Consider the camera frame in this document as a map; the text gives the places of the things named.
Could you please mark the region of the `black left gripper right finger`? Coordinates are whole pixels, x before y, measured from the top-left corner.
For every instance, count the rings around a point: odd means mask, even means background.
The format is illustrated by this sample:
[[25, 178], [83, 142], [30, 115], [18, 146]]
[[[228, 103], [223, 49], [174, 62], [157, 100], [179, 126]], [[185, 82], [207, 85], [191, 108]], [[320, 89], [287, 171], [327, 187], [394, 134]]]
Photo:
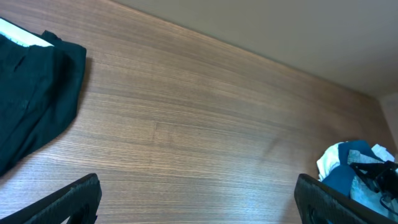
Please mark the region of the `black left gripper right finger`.
[[303, 224], [397, 224], [307, 174], [299, 174], [294, 199]]

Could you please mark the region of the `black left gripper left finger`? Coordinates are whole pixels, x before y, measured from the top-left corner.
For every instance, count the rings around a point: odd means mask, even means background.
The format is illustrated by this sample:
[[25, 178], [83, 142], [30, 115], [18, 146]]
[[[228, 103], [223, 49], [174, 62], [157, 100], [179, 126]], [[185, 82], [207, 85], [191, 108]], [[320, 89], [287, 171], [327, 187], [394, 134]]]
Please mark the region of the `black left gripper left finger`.
[[2, 224], [84, 223], [94, 224], [102, 191], [95, 173], [88, 174], [62, 189], [1, 219]]

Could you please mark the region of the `light blue denim shorts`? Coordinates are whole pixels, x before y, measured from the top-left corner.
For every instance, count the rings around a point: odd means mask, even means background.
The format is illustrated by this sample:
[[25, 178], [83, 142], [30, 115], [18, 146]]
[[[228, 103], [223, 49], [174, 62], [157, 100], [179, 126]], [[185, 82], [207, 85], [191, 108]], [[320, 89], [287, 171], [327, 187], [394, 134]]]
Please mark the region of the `light blue denim shorts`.
[[[378, 159], [365, 156], [364, 154], [361, 154], [359, 151], [350, 150], [348, 154], [348, 164], [351, 163], [381, 164], [382, 162]], [[382, 193], [380, 192], [375, 193], [372, 190], [370, 190], [357, 175], [355, 175], [353, 179], [350, 196], [353, 200], [364, 205], [365, 207], [368, 207], [371, 210], [381, 215], [384, 215], [387, 218], [390, 218], [391, 220], [397, 221], [397, 215], [393, 214], [392, 212], [390, 212], [388, 209], [384, 208], [381, 205], [380, 199], [382, 197]]]

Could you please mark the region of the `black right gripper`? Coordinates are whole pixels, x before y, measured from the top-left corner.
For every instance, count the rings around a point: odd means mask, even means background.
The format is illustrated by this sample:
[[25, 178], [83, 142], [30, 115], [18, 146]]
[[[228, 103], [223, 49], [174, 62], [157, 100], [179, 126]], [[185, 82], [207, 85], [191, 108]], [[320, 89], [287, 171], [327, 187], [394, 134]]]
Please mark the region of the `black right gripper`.
[[366, 187], [381, 193], [383, 199], [397, 198], [397, 163], [351, 163], [349, 165]]

